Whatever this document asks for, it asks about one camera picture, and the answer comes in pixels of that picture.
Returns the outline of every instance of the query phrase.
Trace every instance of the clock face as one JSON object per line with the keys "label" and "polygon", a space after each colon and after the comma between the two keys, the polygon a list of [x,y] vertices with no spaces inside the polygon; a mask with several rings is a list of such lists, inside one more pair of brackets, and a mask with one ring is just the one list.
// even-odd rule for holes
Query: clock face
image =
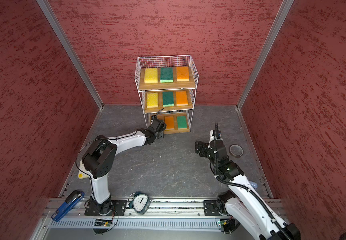
{"label": "clock face", "polygon": [[137,195],[133,199],[133,208],[134,208],[134,210],[136,210],[136,212],[142,211],[142,209],[147,204],[147,200],[148,199],[147,199],[147,196],[145,194]]}

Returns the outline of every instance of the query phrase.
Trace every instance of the blue stapler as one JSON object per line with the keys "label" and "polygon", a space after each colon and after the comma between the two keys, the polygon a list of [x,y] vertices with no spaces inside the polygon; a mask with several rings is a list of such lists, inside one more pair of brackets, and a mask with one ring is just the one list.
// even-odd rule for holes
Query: blue stapler
{"label": "blue stapler", "polygon": [[55,222],[58,222],[84,197],[84,195],[84,192],[74,190],[69,197],[65,199],[65,202],[54,212],[51,218]]}

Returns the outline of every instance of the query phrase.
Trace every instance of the robotic arm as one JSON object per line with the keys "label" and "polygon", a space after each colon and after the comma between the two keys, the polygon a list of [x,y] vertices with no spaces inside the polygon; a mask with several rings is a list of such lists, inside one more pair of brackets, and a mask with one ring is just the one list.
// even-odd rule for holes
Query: robotic arm
{"label": "robotic arm", "polygon": [[196,141],[195,153],[209,159],[214,177],[231,190],[217,197],[221,215],[232,215],[256,240],[300,239],[296,226],[286,224],[257,194],[238,165],[229,160],[217,122],[209,143]]}
{"label": "robotic arm", "polygon": [[89,201],[96,212],[107,215],[111,210],[108,172],[113,165],[114,157],[130,148],[152,144],[165,129],[166,124],[154,118],[147,129],[137,129],[131,134],[113,138],[106,138],[103,135],[96,137],[97,141],[90,145],[82,157],[82,163],[91,181],[92,195]]}

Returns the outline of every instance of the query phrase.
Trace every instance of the red wall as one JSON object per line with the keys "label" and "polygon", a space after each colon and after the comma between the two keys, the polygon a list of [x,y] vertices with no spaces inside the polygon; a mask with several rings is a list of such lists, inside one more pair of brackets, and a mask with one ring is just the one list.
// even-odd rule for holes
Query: red wall
{"label": "red wall", "polygon": [[346,1],[296,0],[243,105],[303,239],[346,231]]}
{"label": "red wall", "polygon": [[30,237],[97,110],[36,1],[0,1],[0,239]]}
{"label": "red wall", "polygon": [[190,54],[196,103],[236,104],[282,0],[49,2],[104,103],[139,103],[138,56]]}

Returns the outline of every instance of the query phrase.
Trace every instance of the shelf tier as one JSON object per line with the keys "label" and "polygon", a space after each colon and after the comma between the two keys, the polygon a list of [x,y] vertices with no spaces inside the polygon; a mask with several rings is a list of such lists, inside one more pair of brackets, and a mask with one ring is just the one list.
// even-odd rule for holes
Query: shelf tier
{"label": "shelf tier", "polygon": [[161,68],[158,68],[158,83],[144,83],[145,79],[145,68],[141,69],[139,76],[139,91],[156,91],[156,90],[169,90],[169,89],[190,89],[196,88],[196,82],[193,78],[192,69],[189,67],[189,82],[177,82],[177,71],[173,68],[173,82],[172,83],[161,83]]}
{"label": "shelf tier", "polygon": [[[141,103],[142,103],[142,107],[144,109],[144,113],[156,113],[161,108],[163,108],[163,110],[161,112],[193,109],[193,104],[194,104],[194,101],[195,101],[195,96],[193,94],[193,90],[192,89],[186,89],[184,91],[186,91],[186,96],[188,98],[188,104],[186,106],[177,106],[177,103],[176,103],[176,93],[175,93],[176,91],[173,91],[174,92],[174,94],[173,94],[174,106],[172,106],[172,107],[164,107],[163,106],[163,101],[162,101],[162,92],[169,92],[169,90],[168,91],[143,92],[142,93]],[[147,94],[148,93],[158,93],[158,107],[157,108],[147,108],[146,107]]]}
{"label": "shelf tier", "polygon": [[[154,116],[155,114],[153,113],[148,113],[147,114],[147,119],[148,119],[148,125],[150,125],[151,122],[151,117]],[[174,130],[165,130],[164,134],[172,134],[172,133],[180,133],[180,132],[190,132],[190,119],[189,119],[189,111],[188,110],[181,110],[181,111],[172,111],[172,112],[166,112],[166,113],[159,113],[157,118],[160,120],[165,119],[166,116],[173,116],[174,117]],[[178,116],[185,116],[186,117],[186,124],[188,128],[186,129],[178,129],[177,126],[177,117]]]}

